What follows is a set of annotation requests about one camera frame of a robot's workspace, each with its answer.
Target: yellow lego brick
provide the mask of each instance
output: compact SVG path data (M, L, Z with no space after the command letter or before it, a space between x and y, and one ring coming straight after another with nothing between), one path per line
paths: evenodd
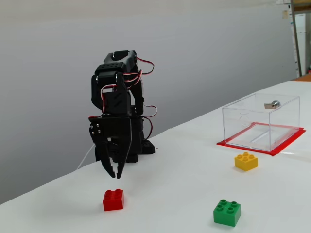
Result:
M235 157L234 163L236 167L244 171L248 171L250 169L258 167L257 157L247 152L245 152L243 155L239 154L237 157Z

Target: clear plastic box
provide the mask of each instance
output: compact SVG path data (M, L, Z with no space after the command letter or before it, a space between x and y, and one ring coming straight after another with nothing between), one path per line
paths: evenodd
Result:
M280 106L266 109L265 104ZM300 97L253 94L223 107L225 143L272 151L299 131Z

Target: white table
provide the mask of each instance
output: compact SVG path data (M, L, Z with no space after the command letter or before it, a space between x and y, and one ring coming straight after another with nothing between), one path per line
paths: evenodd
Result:
M275 157L255 153L258 168L238 170L234 157L242 151L216 145L223 139L216 109L153 137L156 153L126 164L120 180L97 162L0 205L0 232L310 232L311 83L259 92L300 95L307 132ZM124 209L104 212L105 191L117 188L124 190ZM220 199L241 204L235 228L213 222Z

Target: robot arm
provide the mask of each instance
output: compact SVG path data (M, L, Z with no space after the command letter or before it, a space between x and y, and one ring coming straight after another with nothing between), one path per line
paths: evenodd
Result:
M154 146L143 135L141 75L135 51L109 53L92 76L92 103L102 110L91 116L89 132L95 144L96 161L101 161L111 177L115 172L110 157L118 163L120 178L126 162L137 162L138 154L154 153ZM131 105L131 94L135 105Z

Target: white wall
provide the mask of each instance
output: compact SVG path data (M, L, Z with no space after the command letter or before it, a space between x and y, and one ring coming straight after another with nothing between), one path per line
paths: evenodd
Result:
M99 113L90 79L107 53L136 50L155 63L144 89L159 108L156 135L295 78L286 9L267 0L1 3L0 203L77 168L92 145L87 117ZM92 151L85 164L94 160Z

